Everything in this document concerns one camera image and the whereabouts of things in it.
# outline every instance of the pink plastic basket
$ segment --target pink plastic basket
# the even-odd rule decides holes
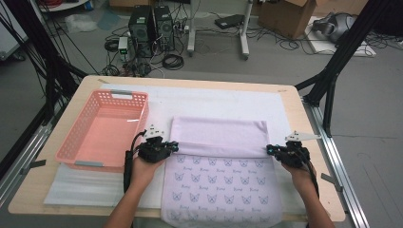
[[[125,151],[144,130],[147,116],[146,93],[94,90],[56,153],[56,161],[74,169],[123,173]]]

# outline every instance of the computer tower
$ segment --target computer tower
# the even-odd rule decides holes
[[[128,22],[128,29],[137,57],[152,57],[156,30],[152,8],[148,5],[134,6]]]
[[[154,8],[155,24],[157,27],[157,39],[161,51],[174,50],[174,29],[171,13],[168,6]]]

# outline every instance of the cardboard box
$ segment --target cardboard box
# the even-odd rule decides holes
[[[367,2],[368,0],[332,0],[317,7],[314,11],[314,16],[324,17],[331,11],[359,15]]]
[[[258,24],[294,40],[303,34],[315,8],[327,1],[280,0],[277,3],[266,2],[261,6]]]

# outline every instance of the human arm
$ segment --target human arm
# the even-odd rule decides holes
[[[125,192],[118,205],[110,214],[104,228],[127,228],[133,221],[133,216],[139,205],[140,197],[145,188],[154,178],[154,173],[164,161],[149,163],[137,157],[133,160],[133,170],[130,186]]]
[[[282,166],[291,173],[293,184],[305,204],[309,227],[335,227],[327,215],[325,208],[317,197],[317,191],[312,183],[311,175],[303,169],[293,168],[286,164],[282,164]]]

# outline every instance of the light purple cloth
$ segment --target light purple cloth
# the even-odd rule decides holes
[[[162,218],[174,227],[270,227],[282,208],[263,121],[176,117]]]

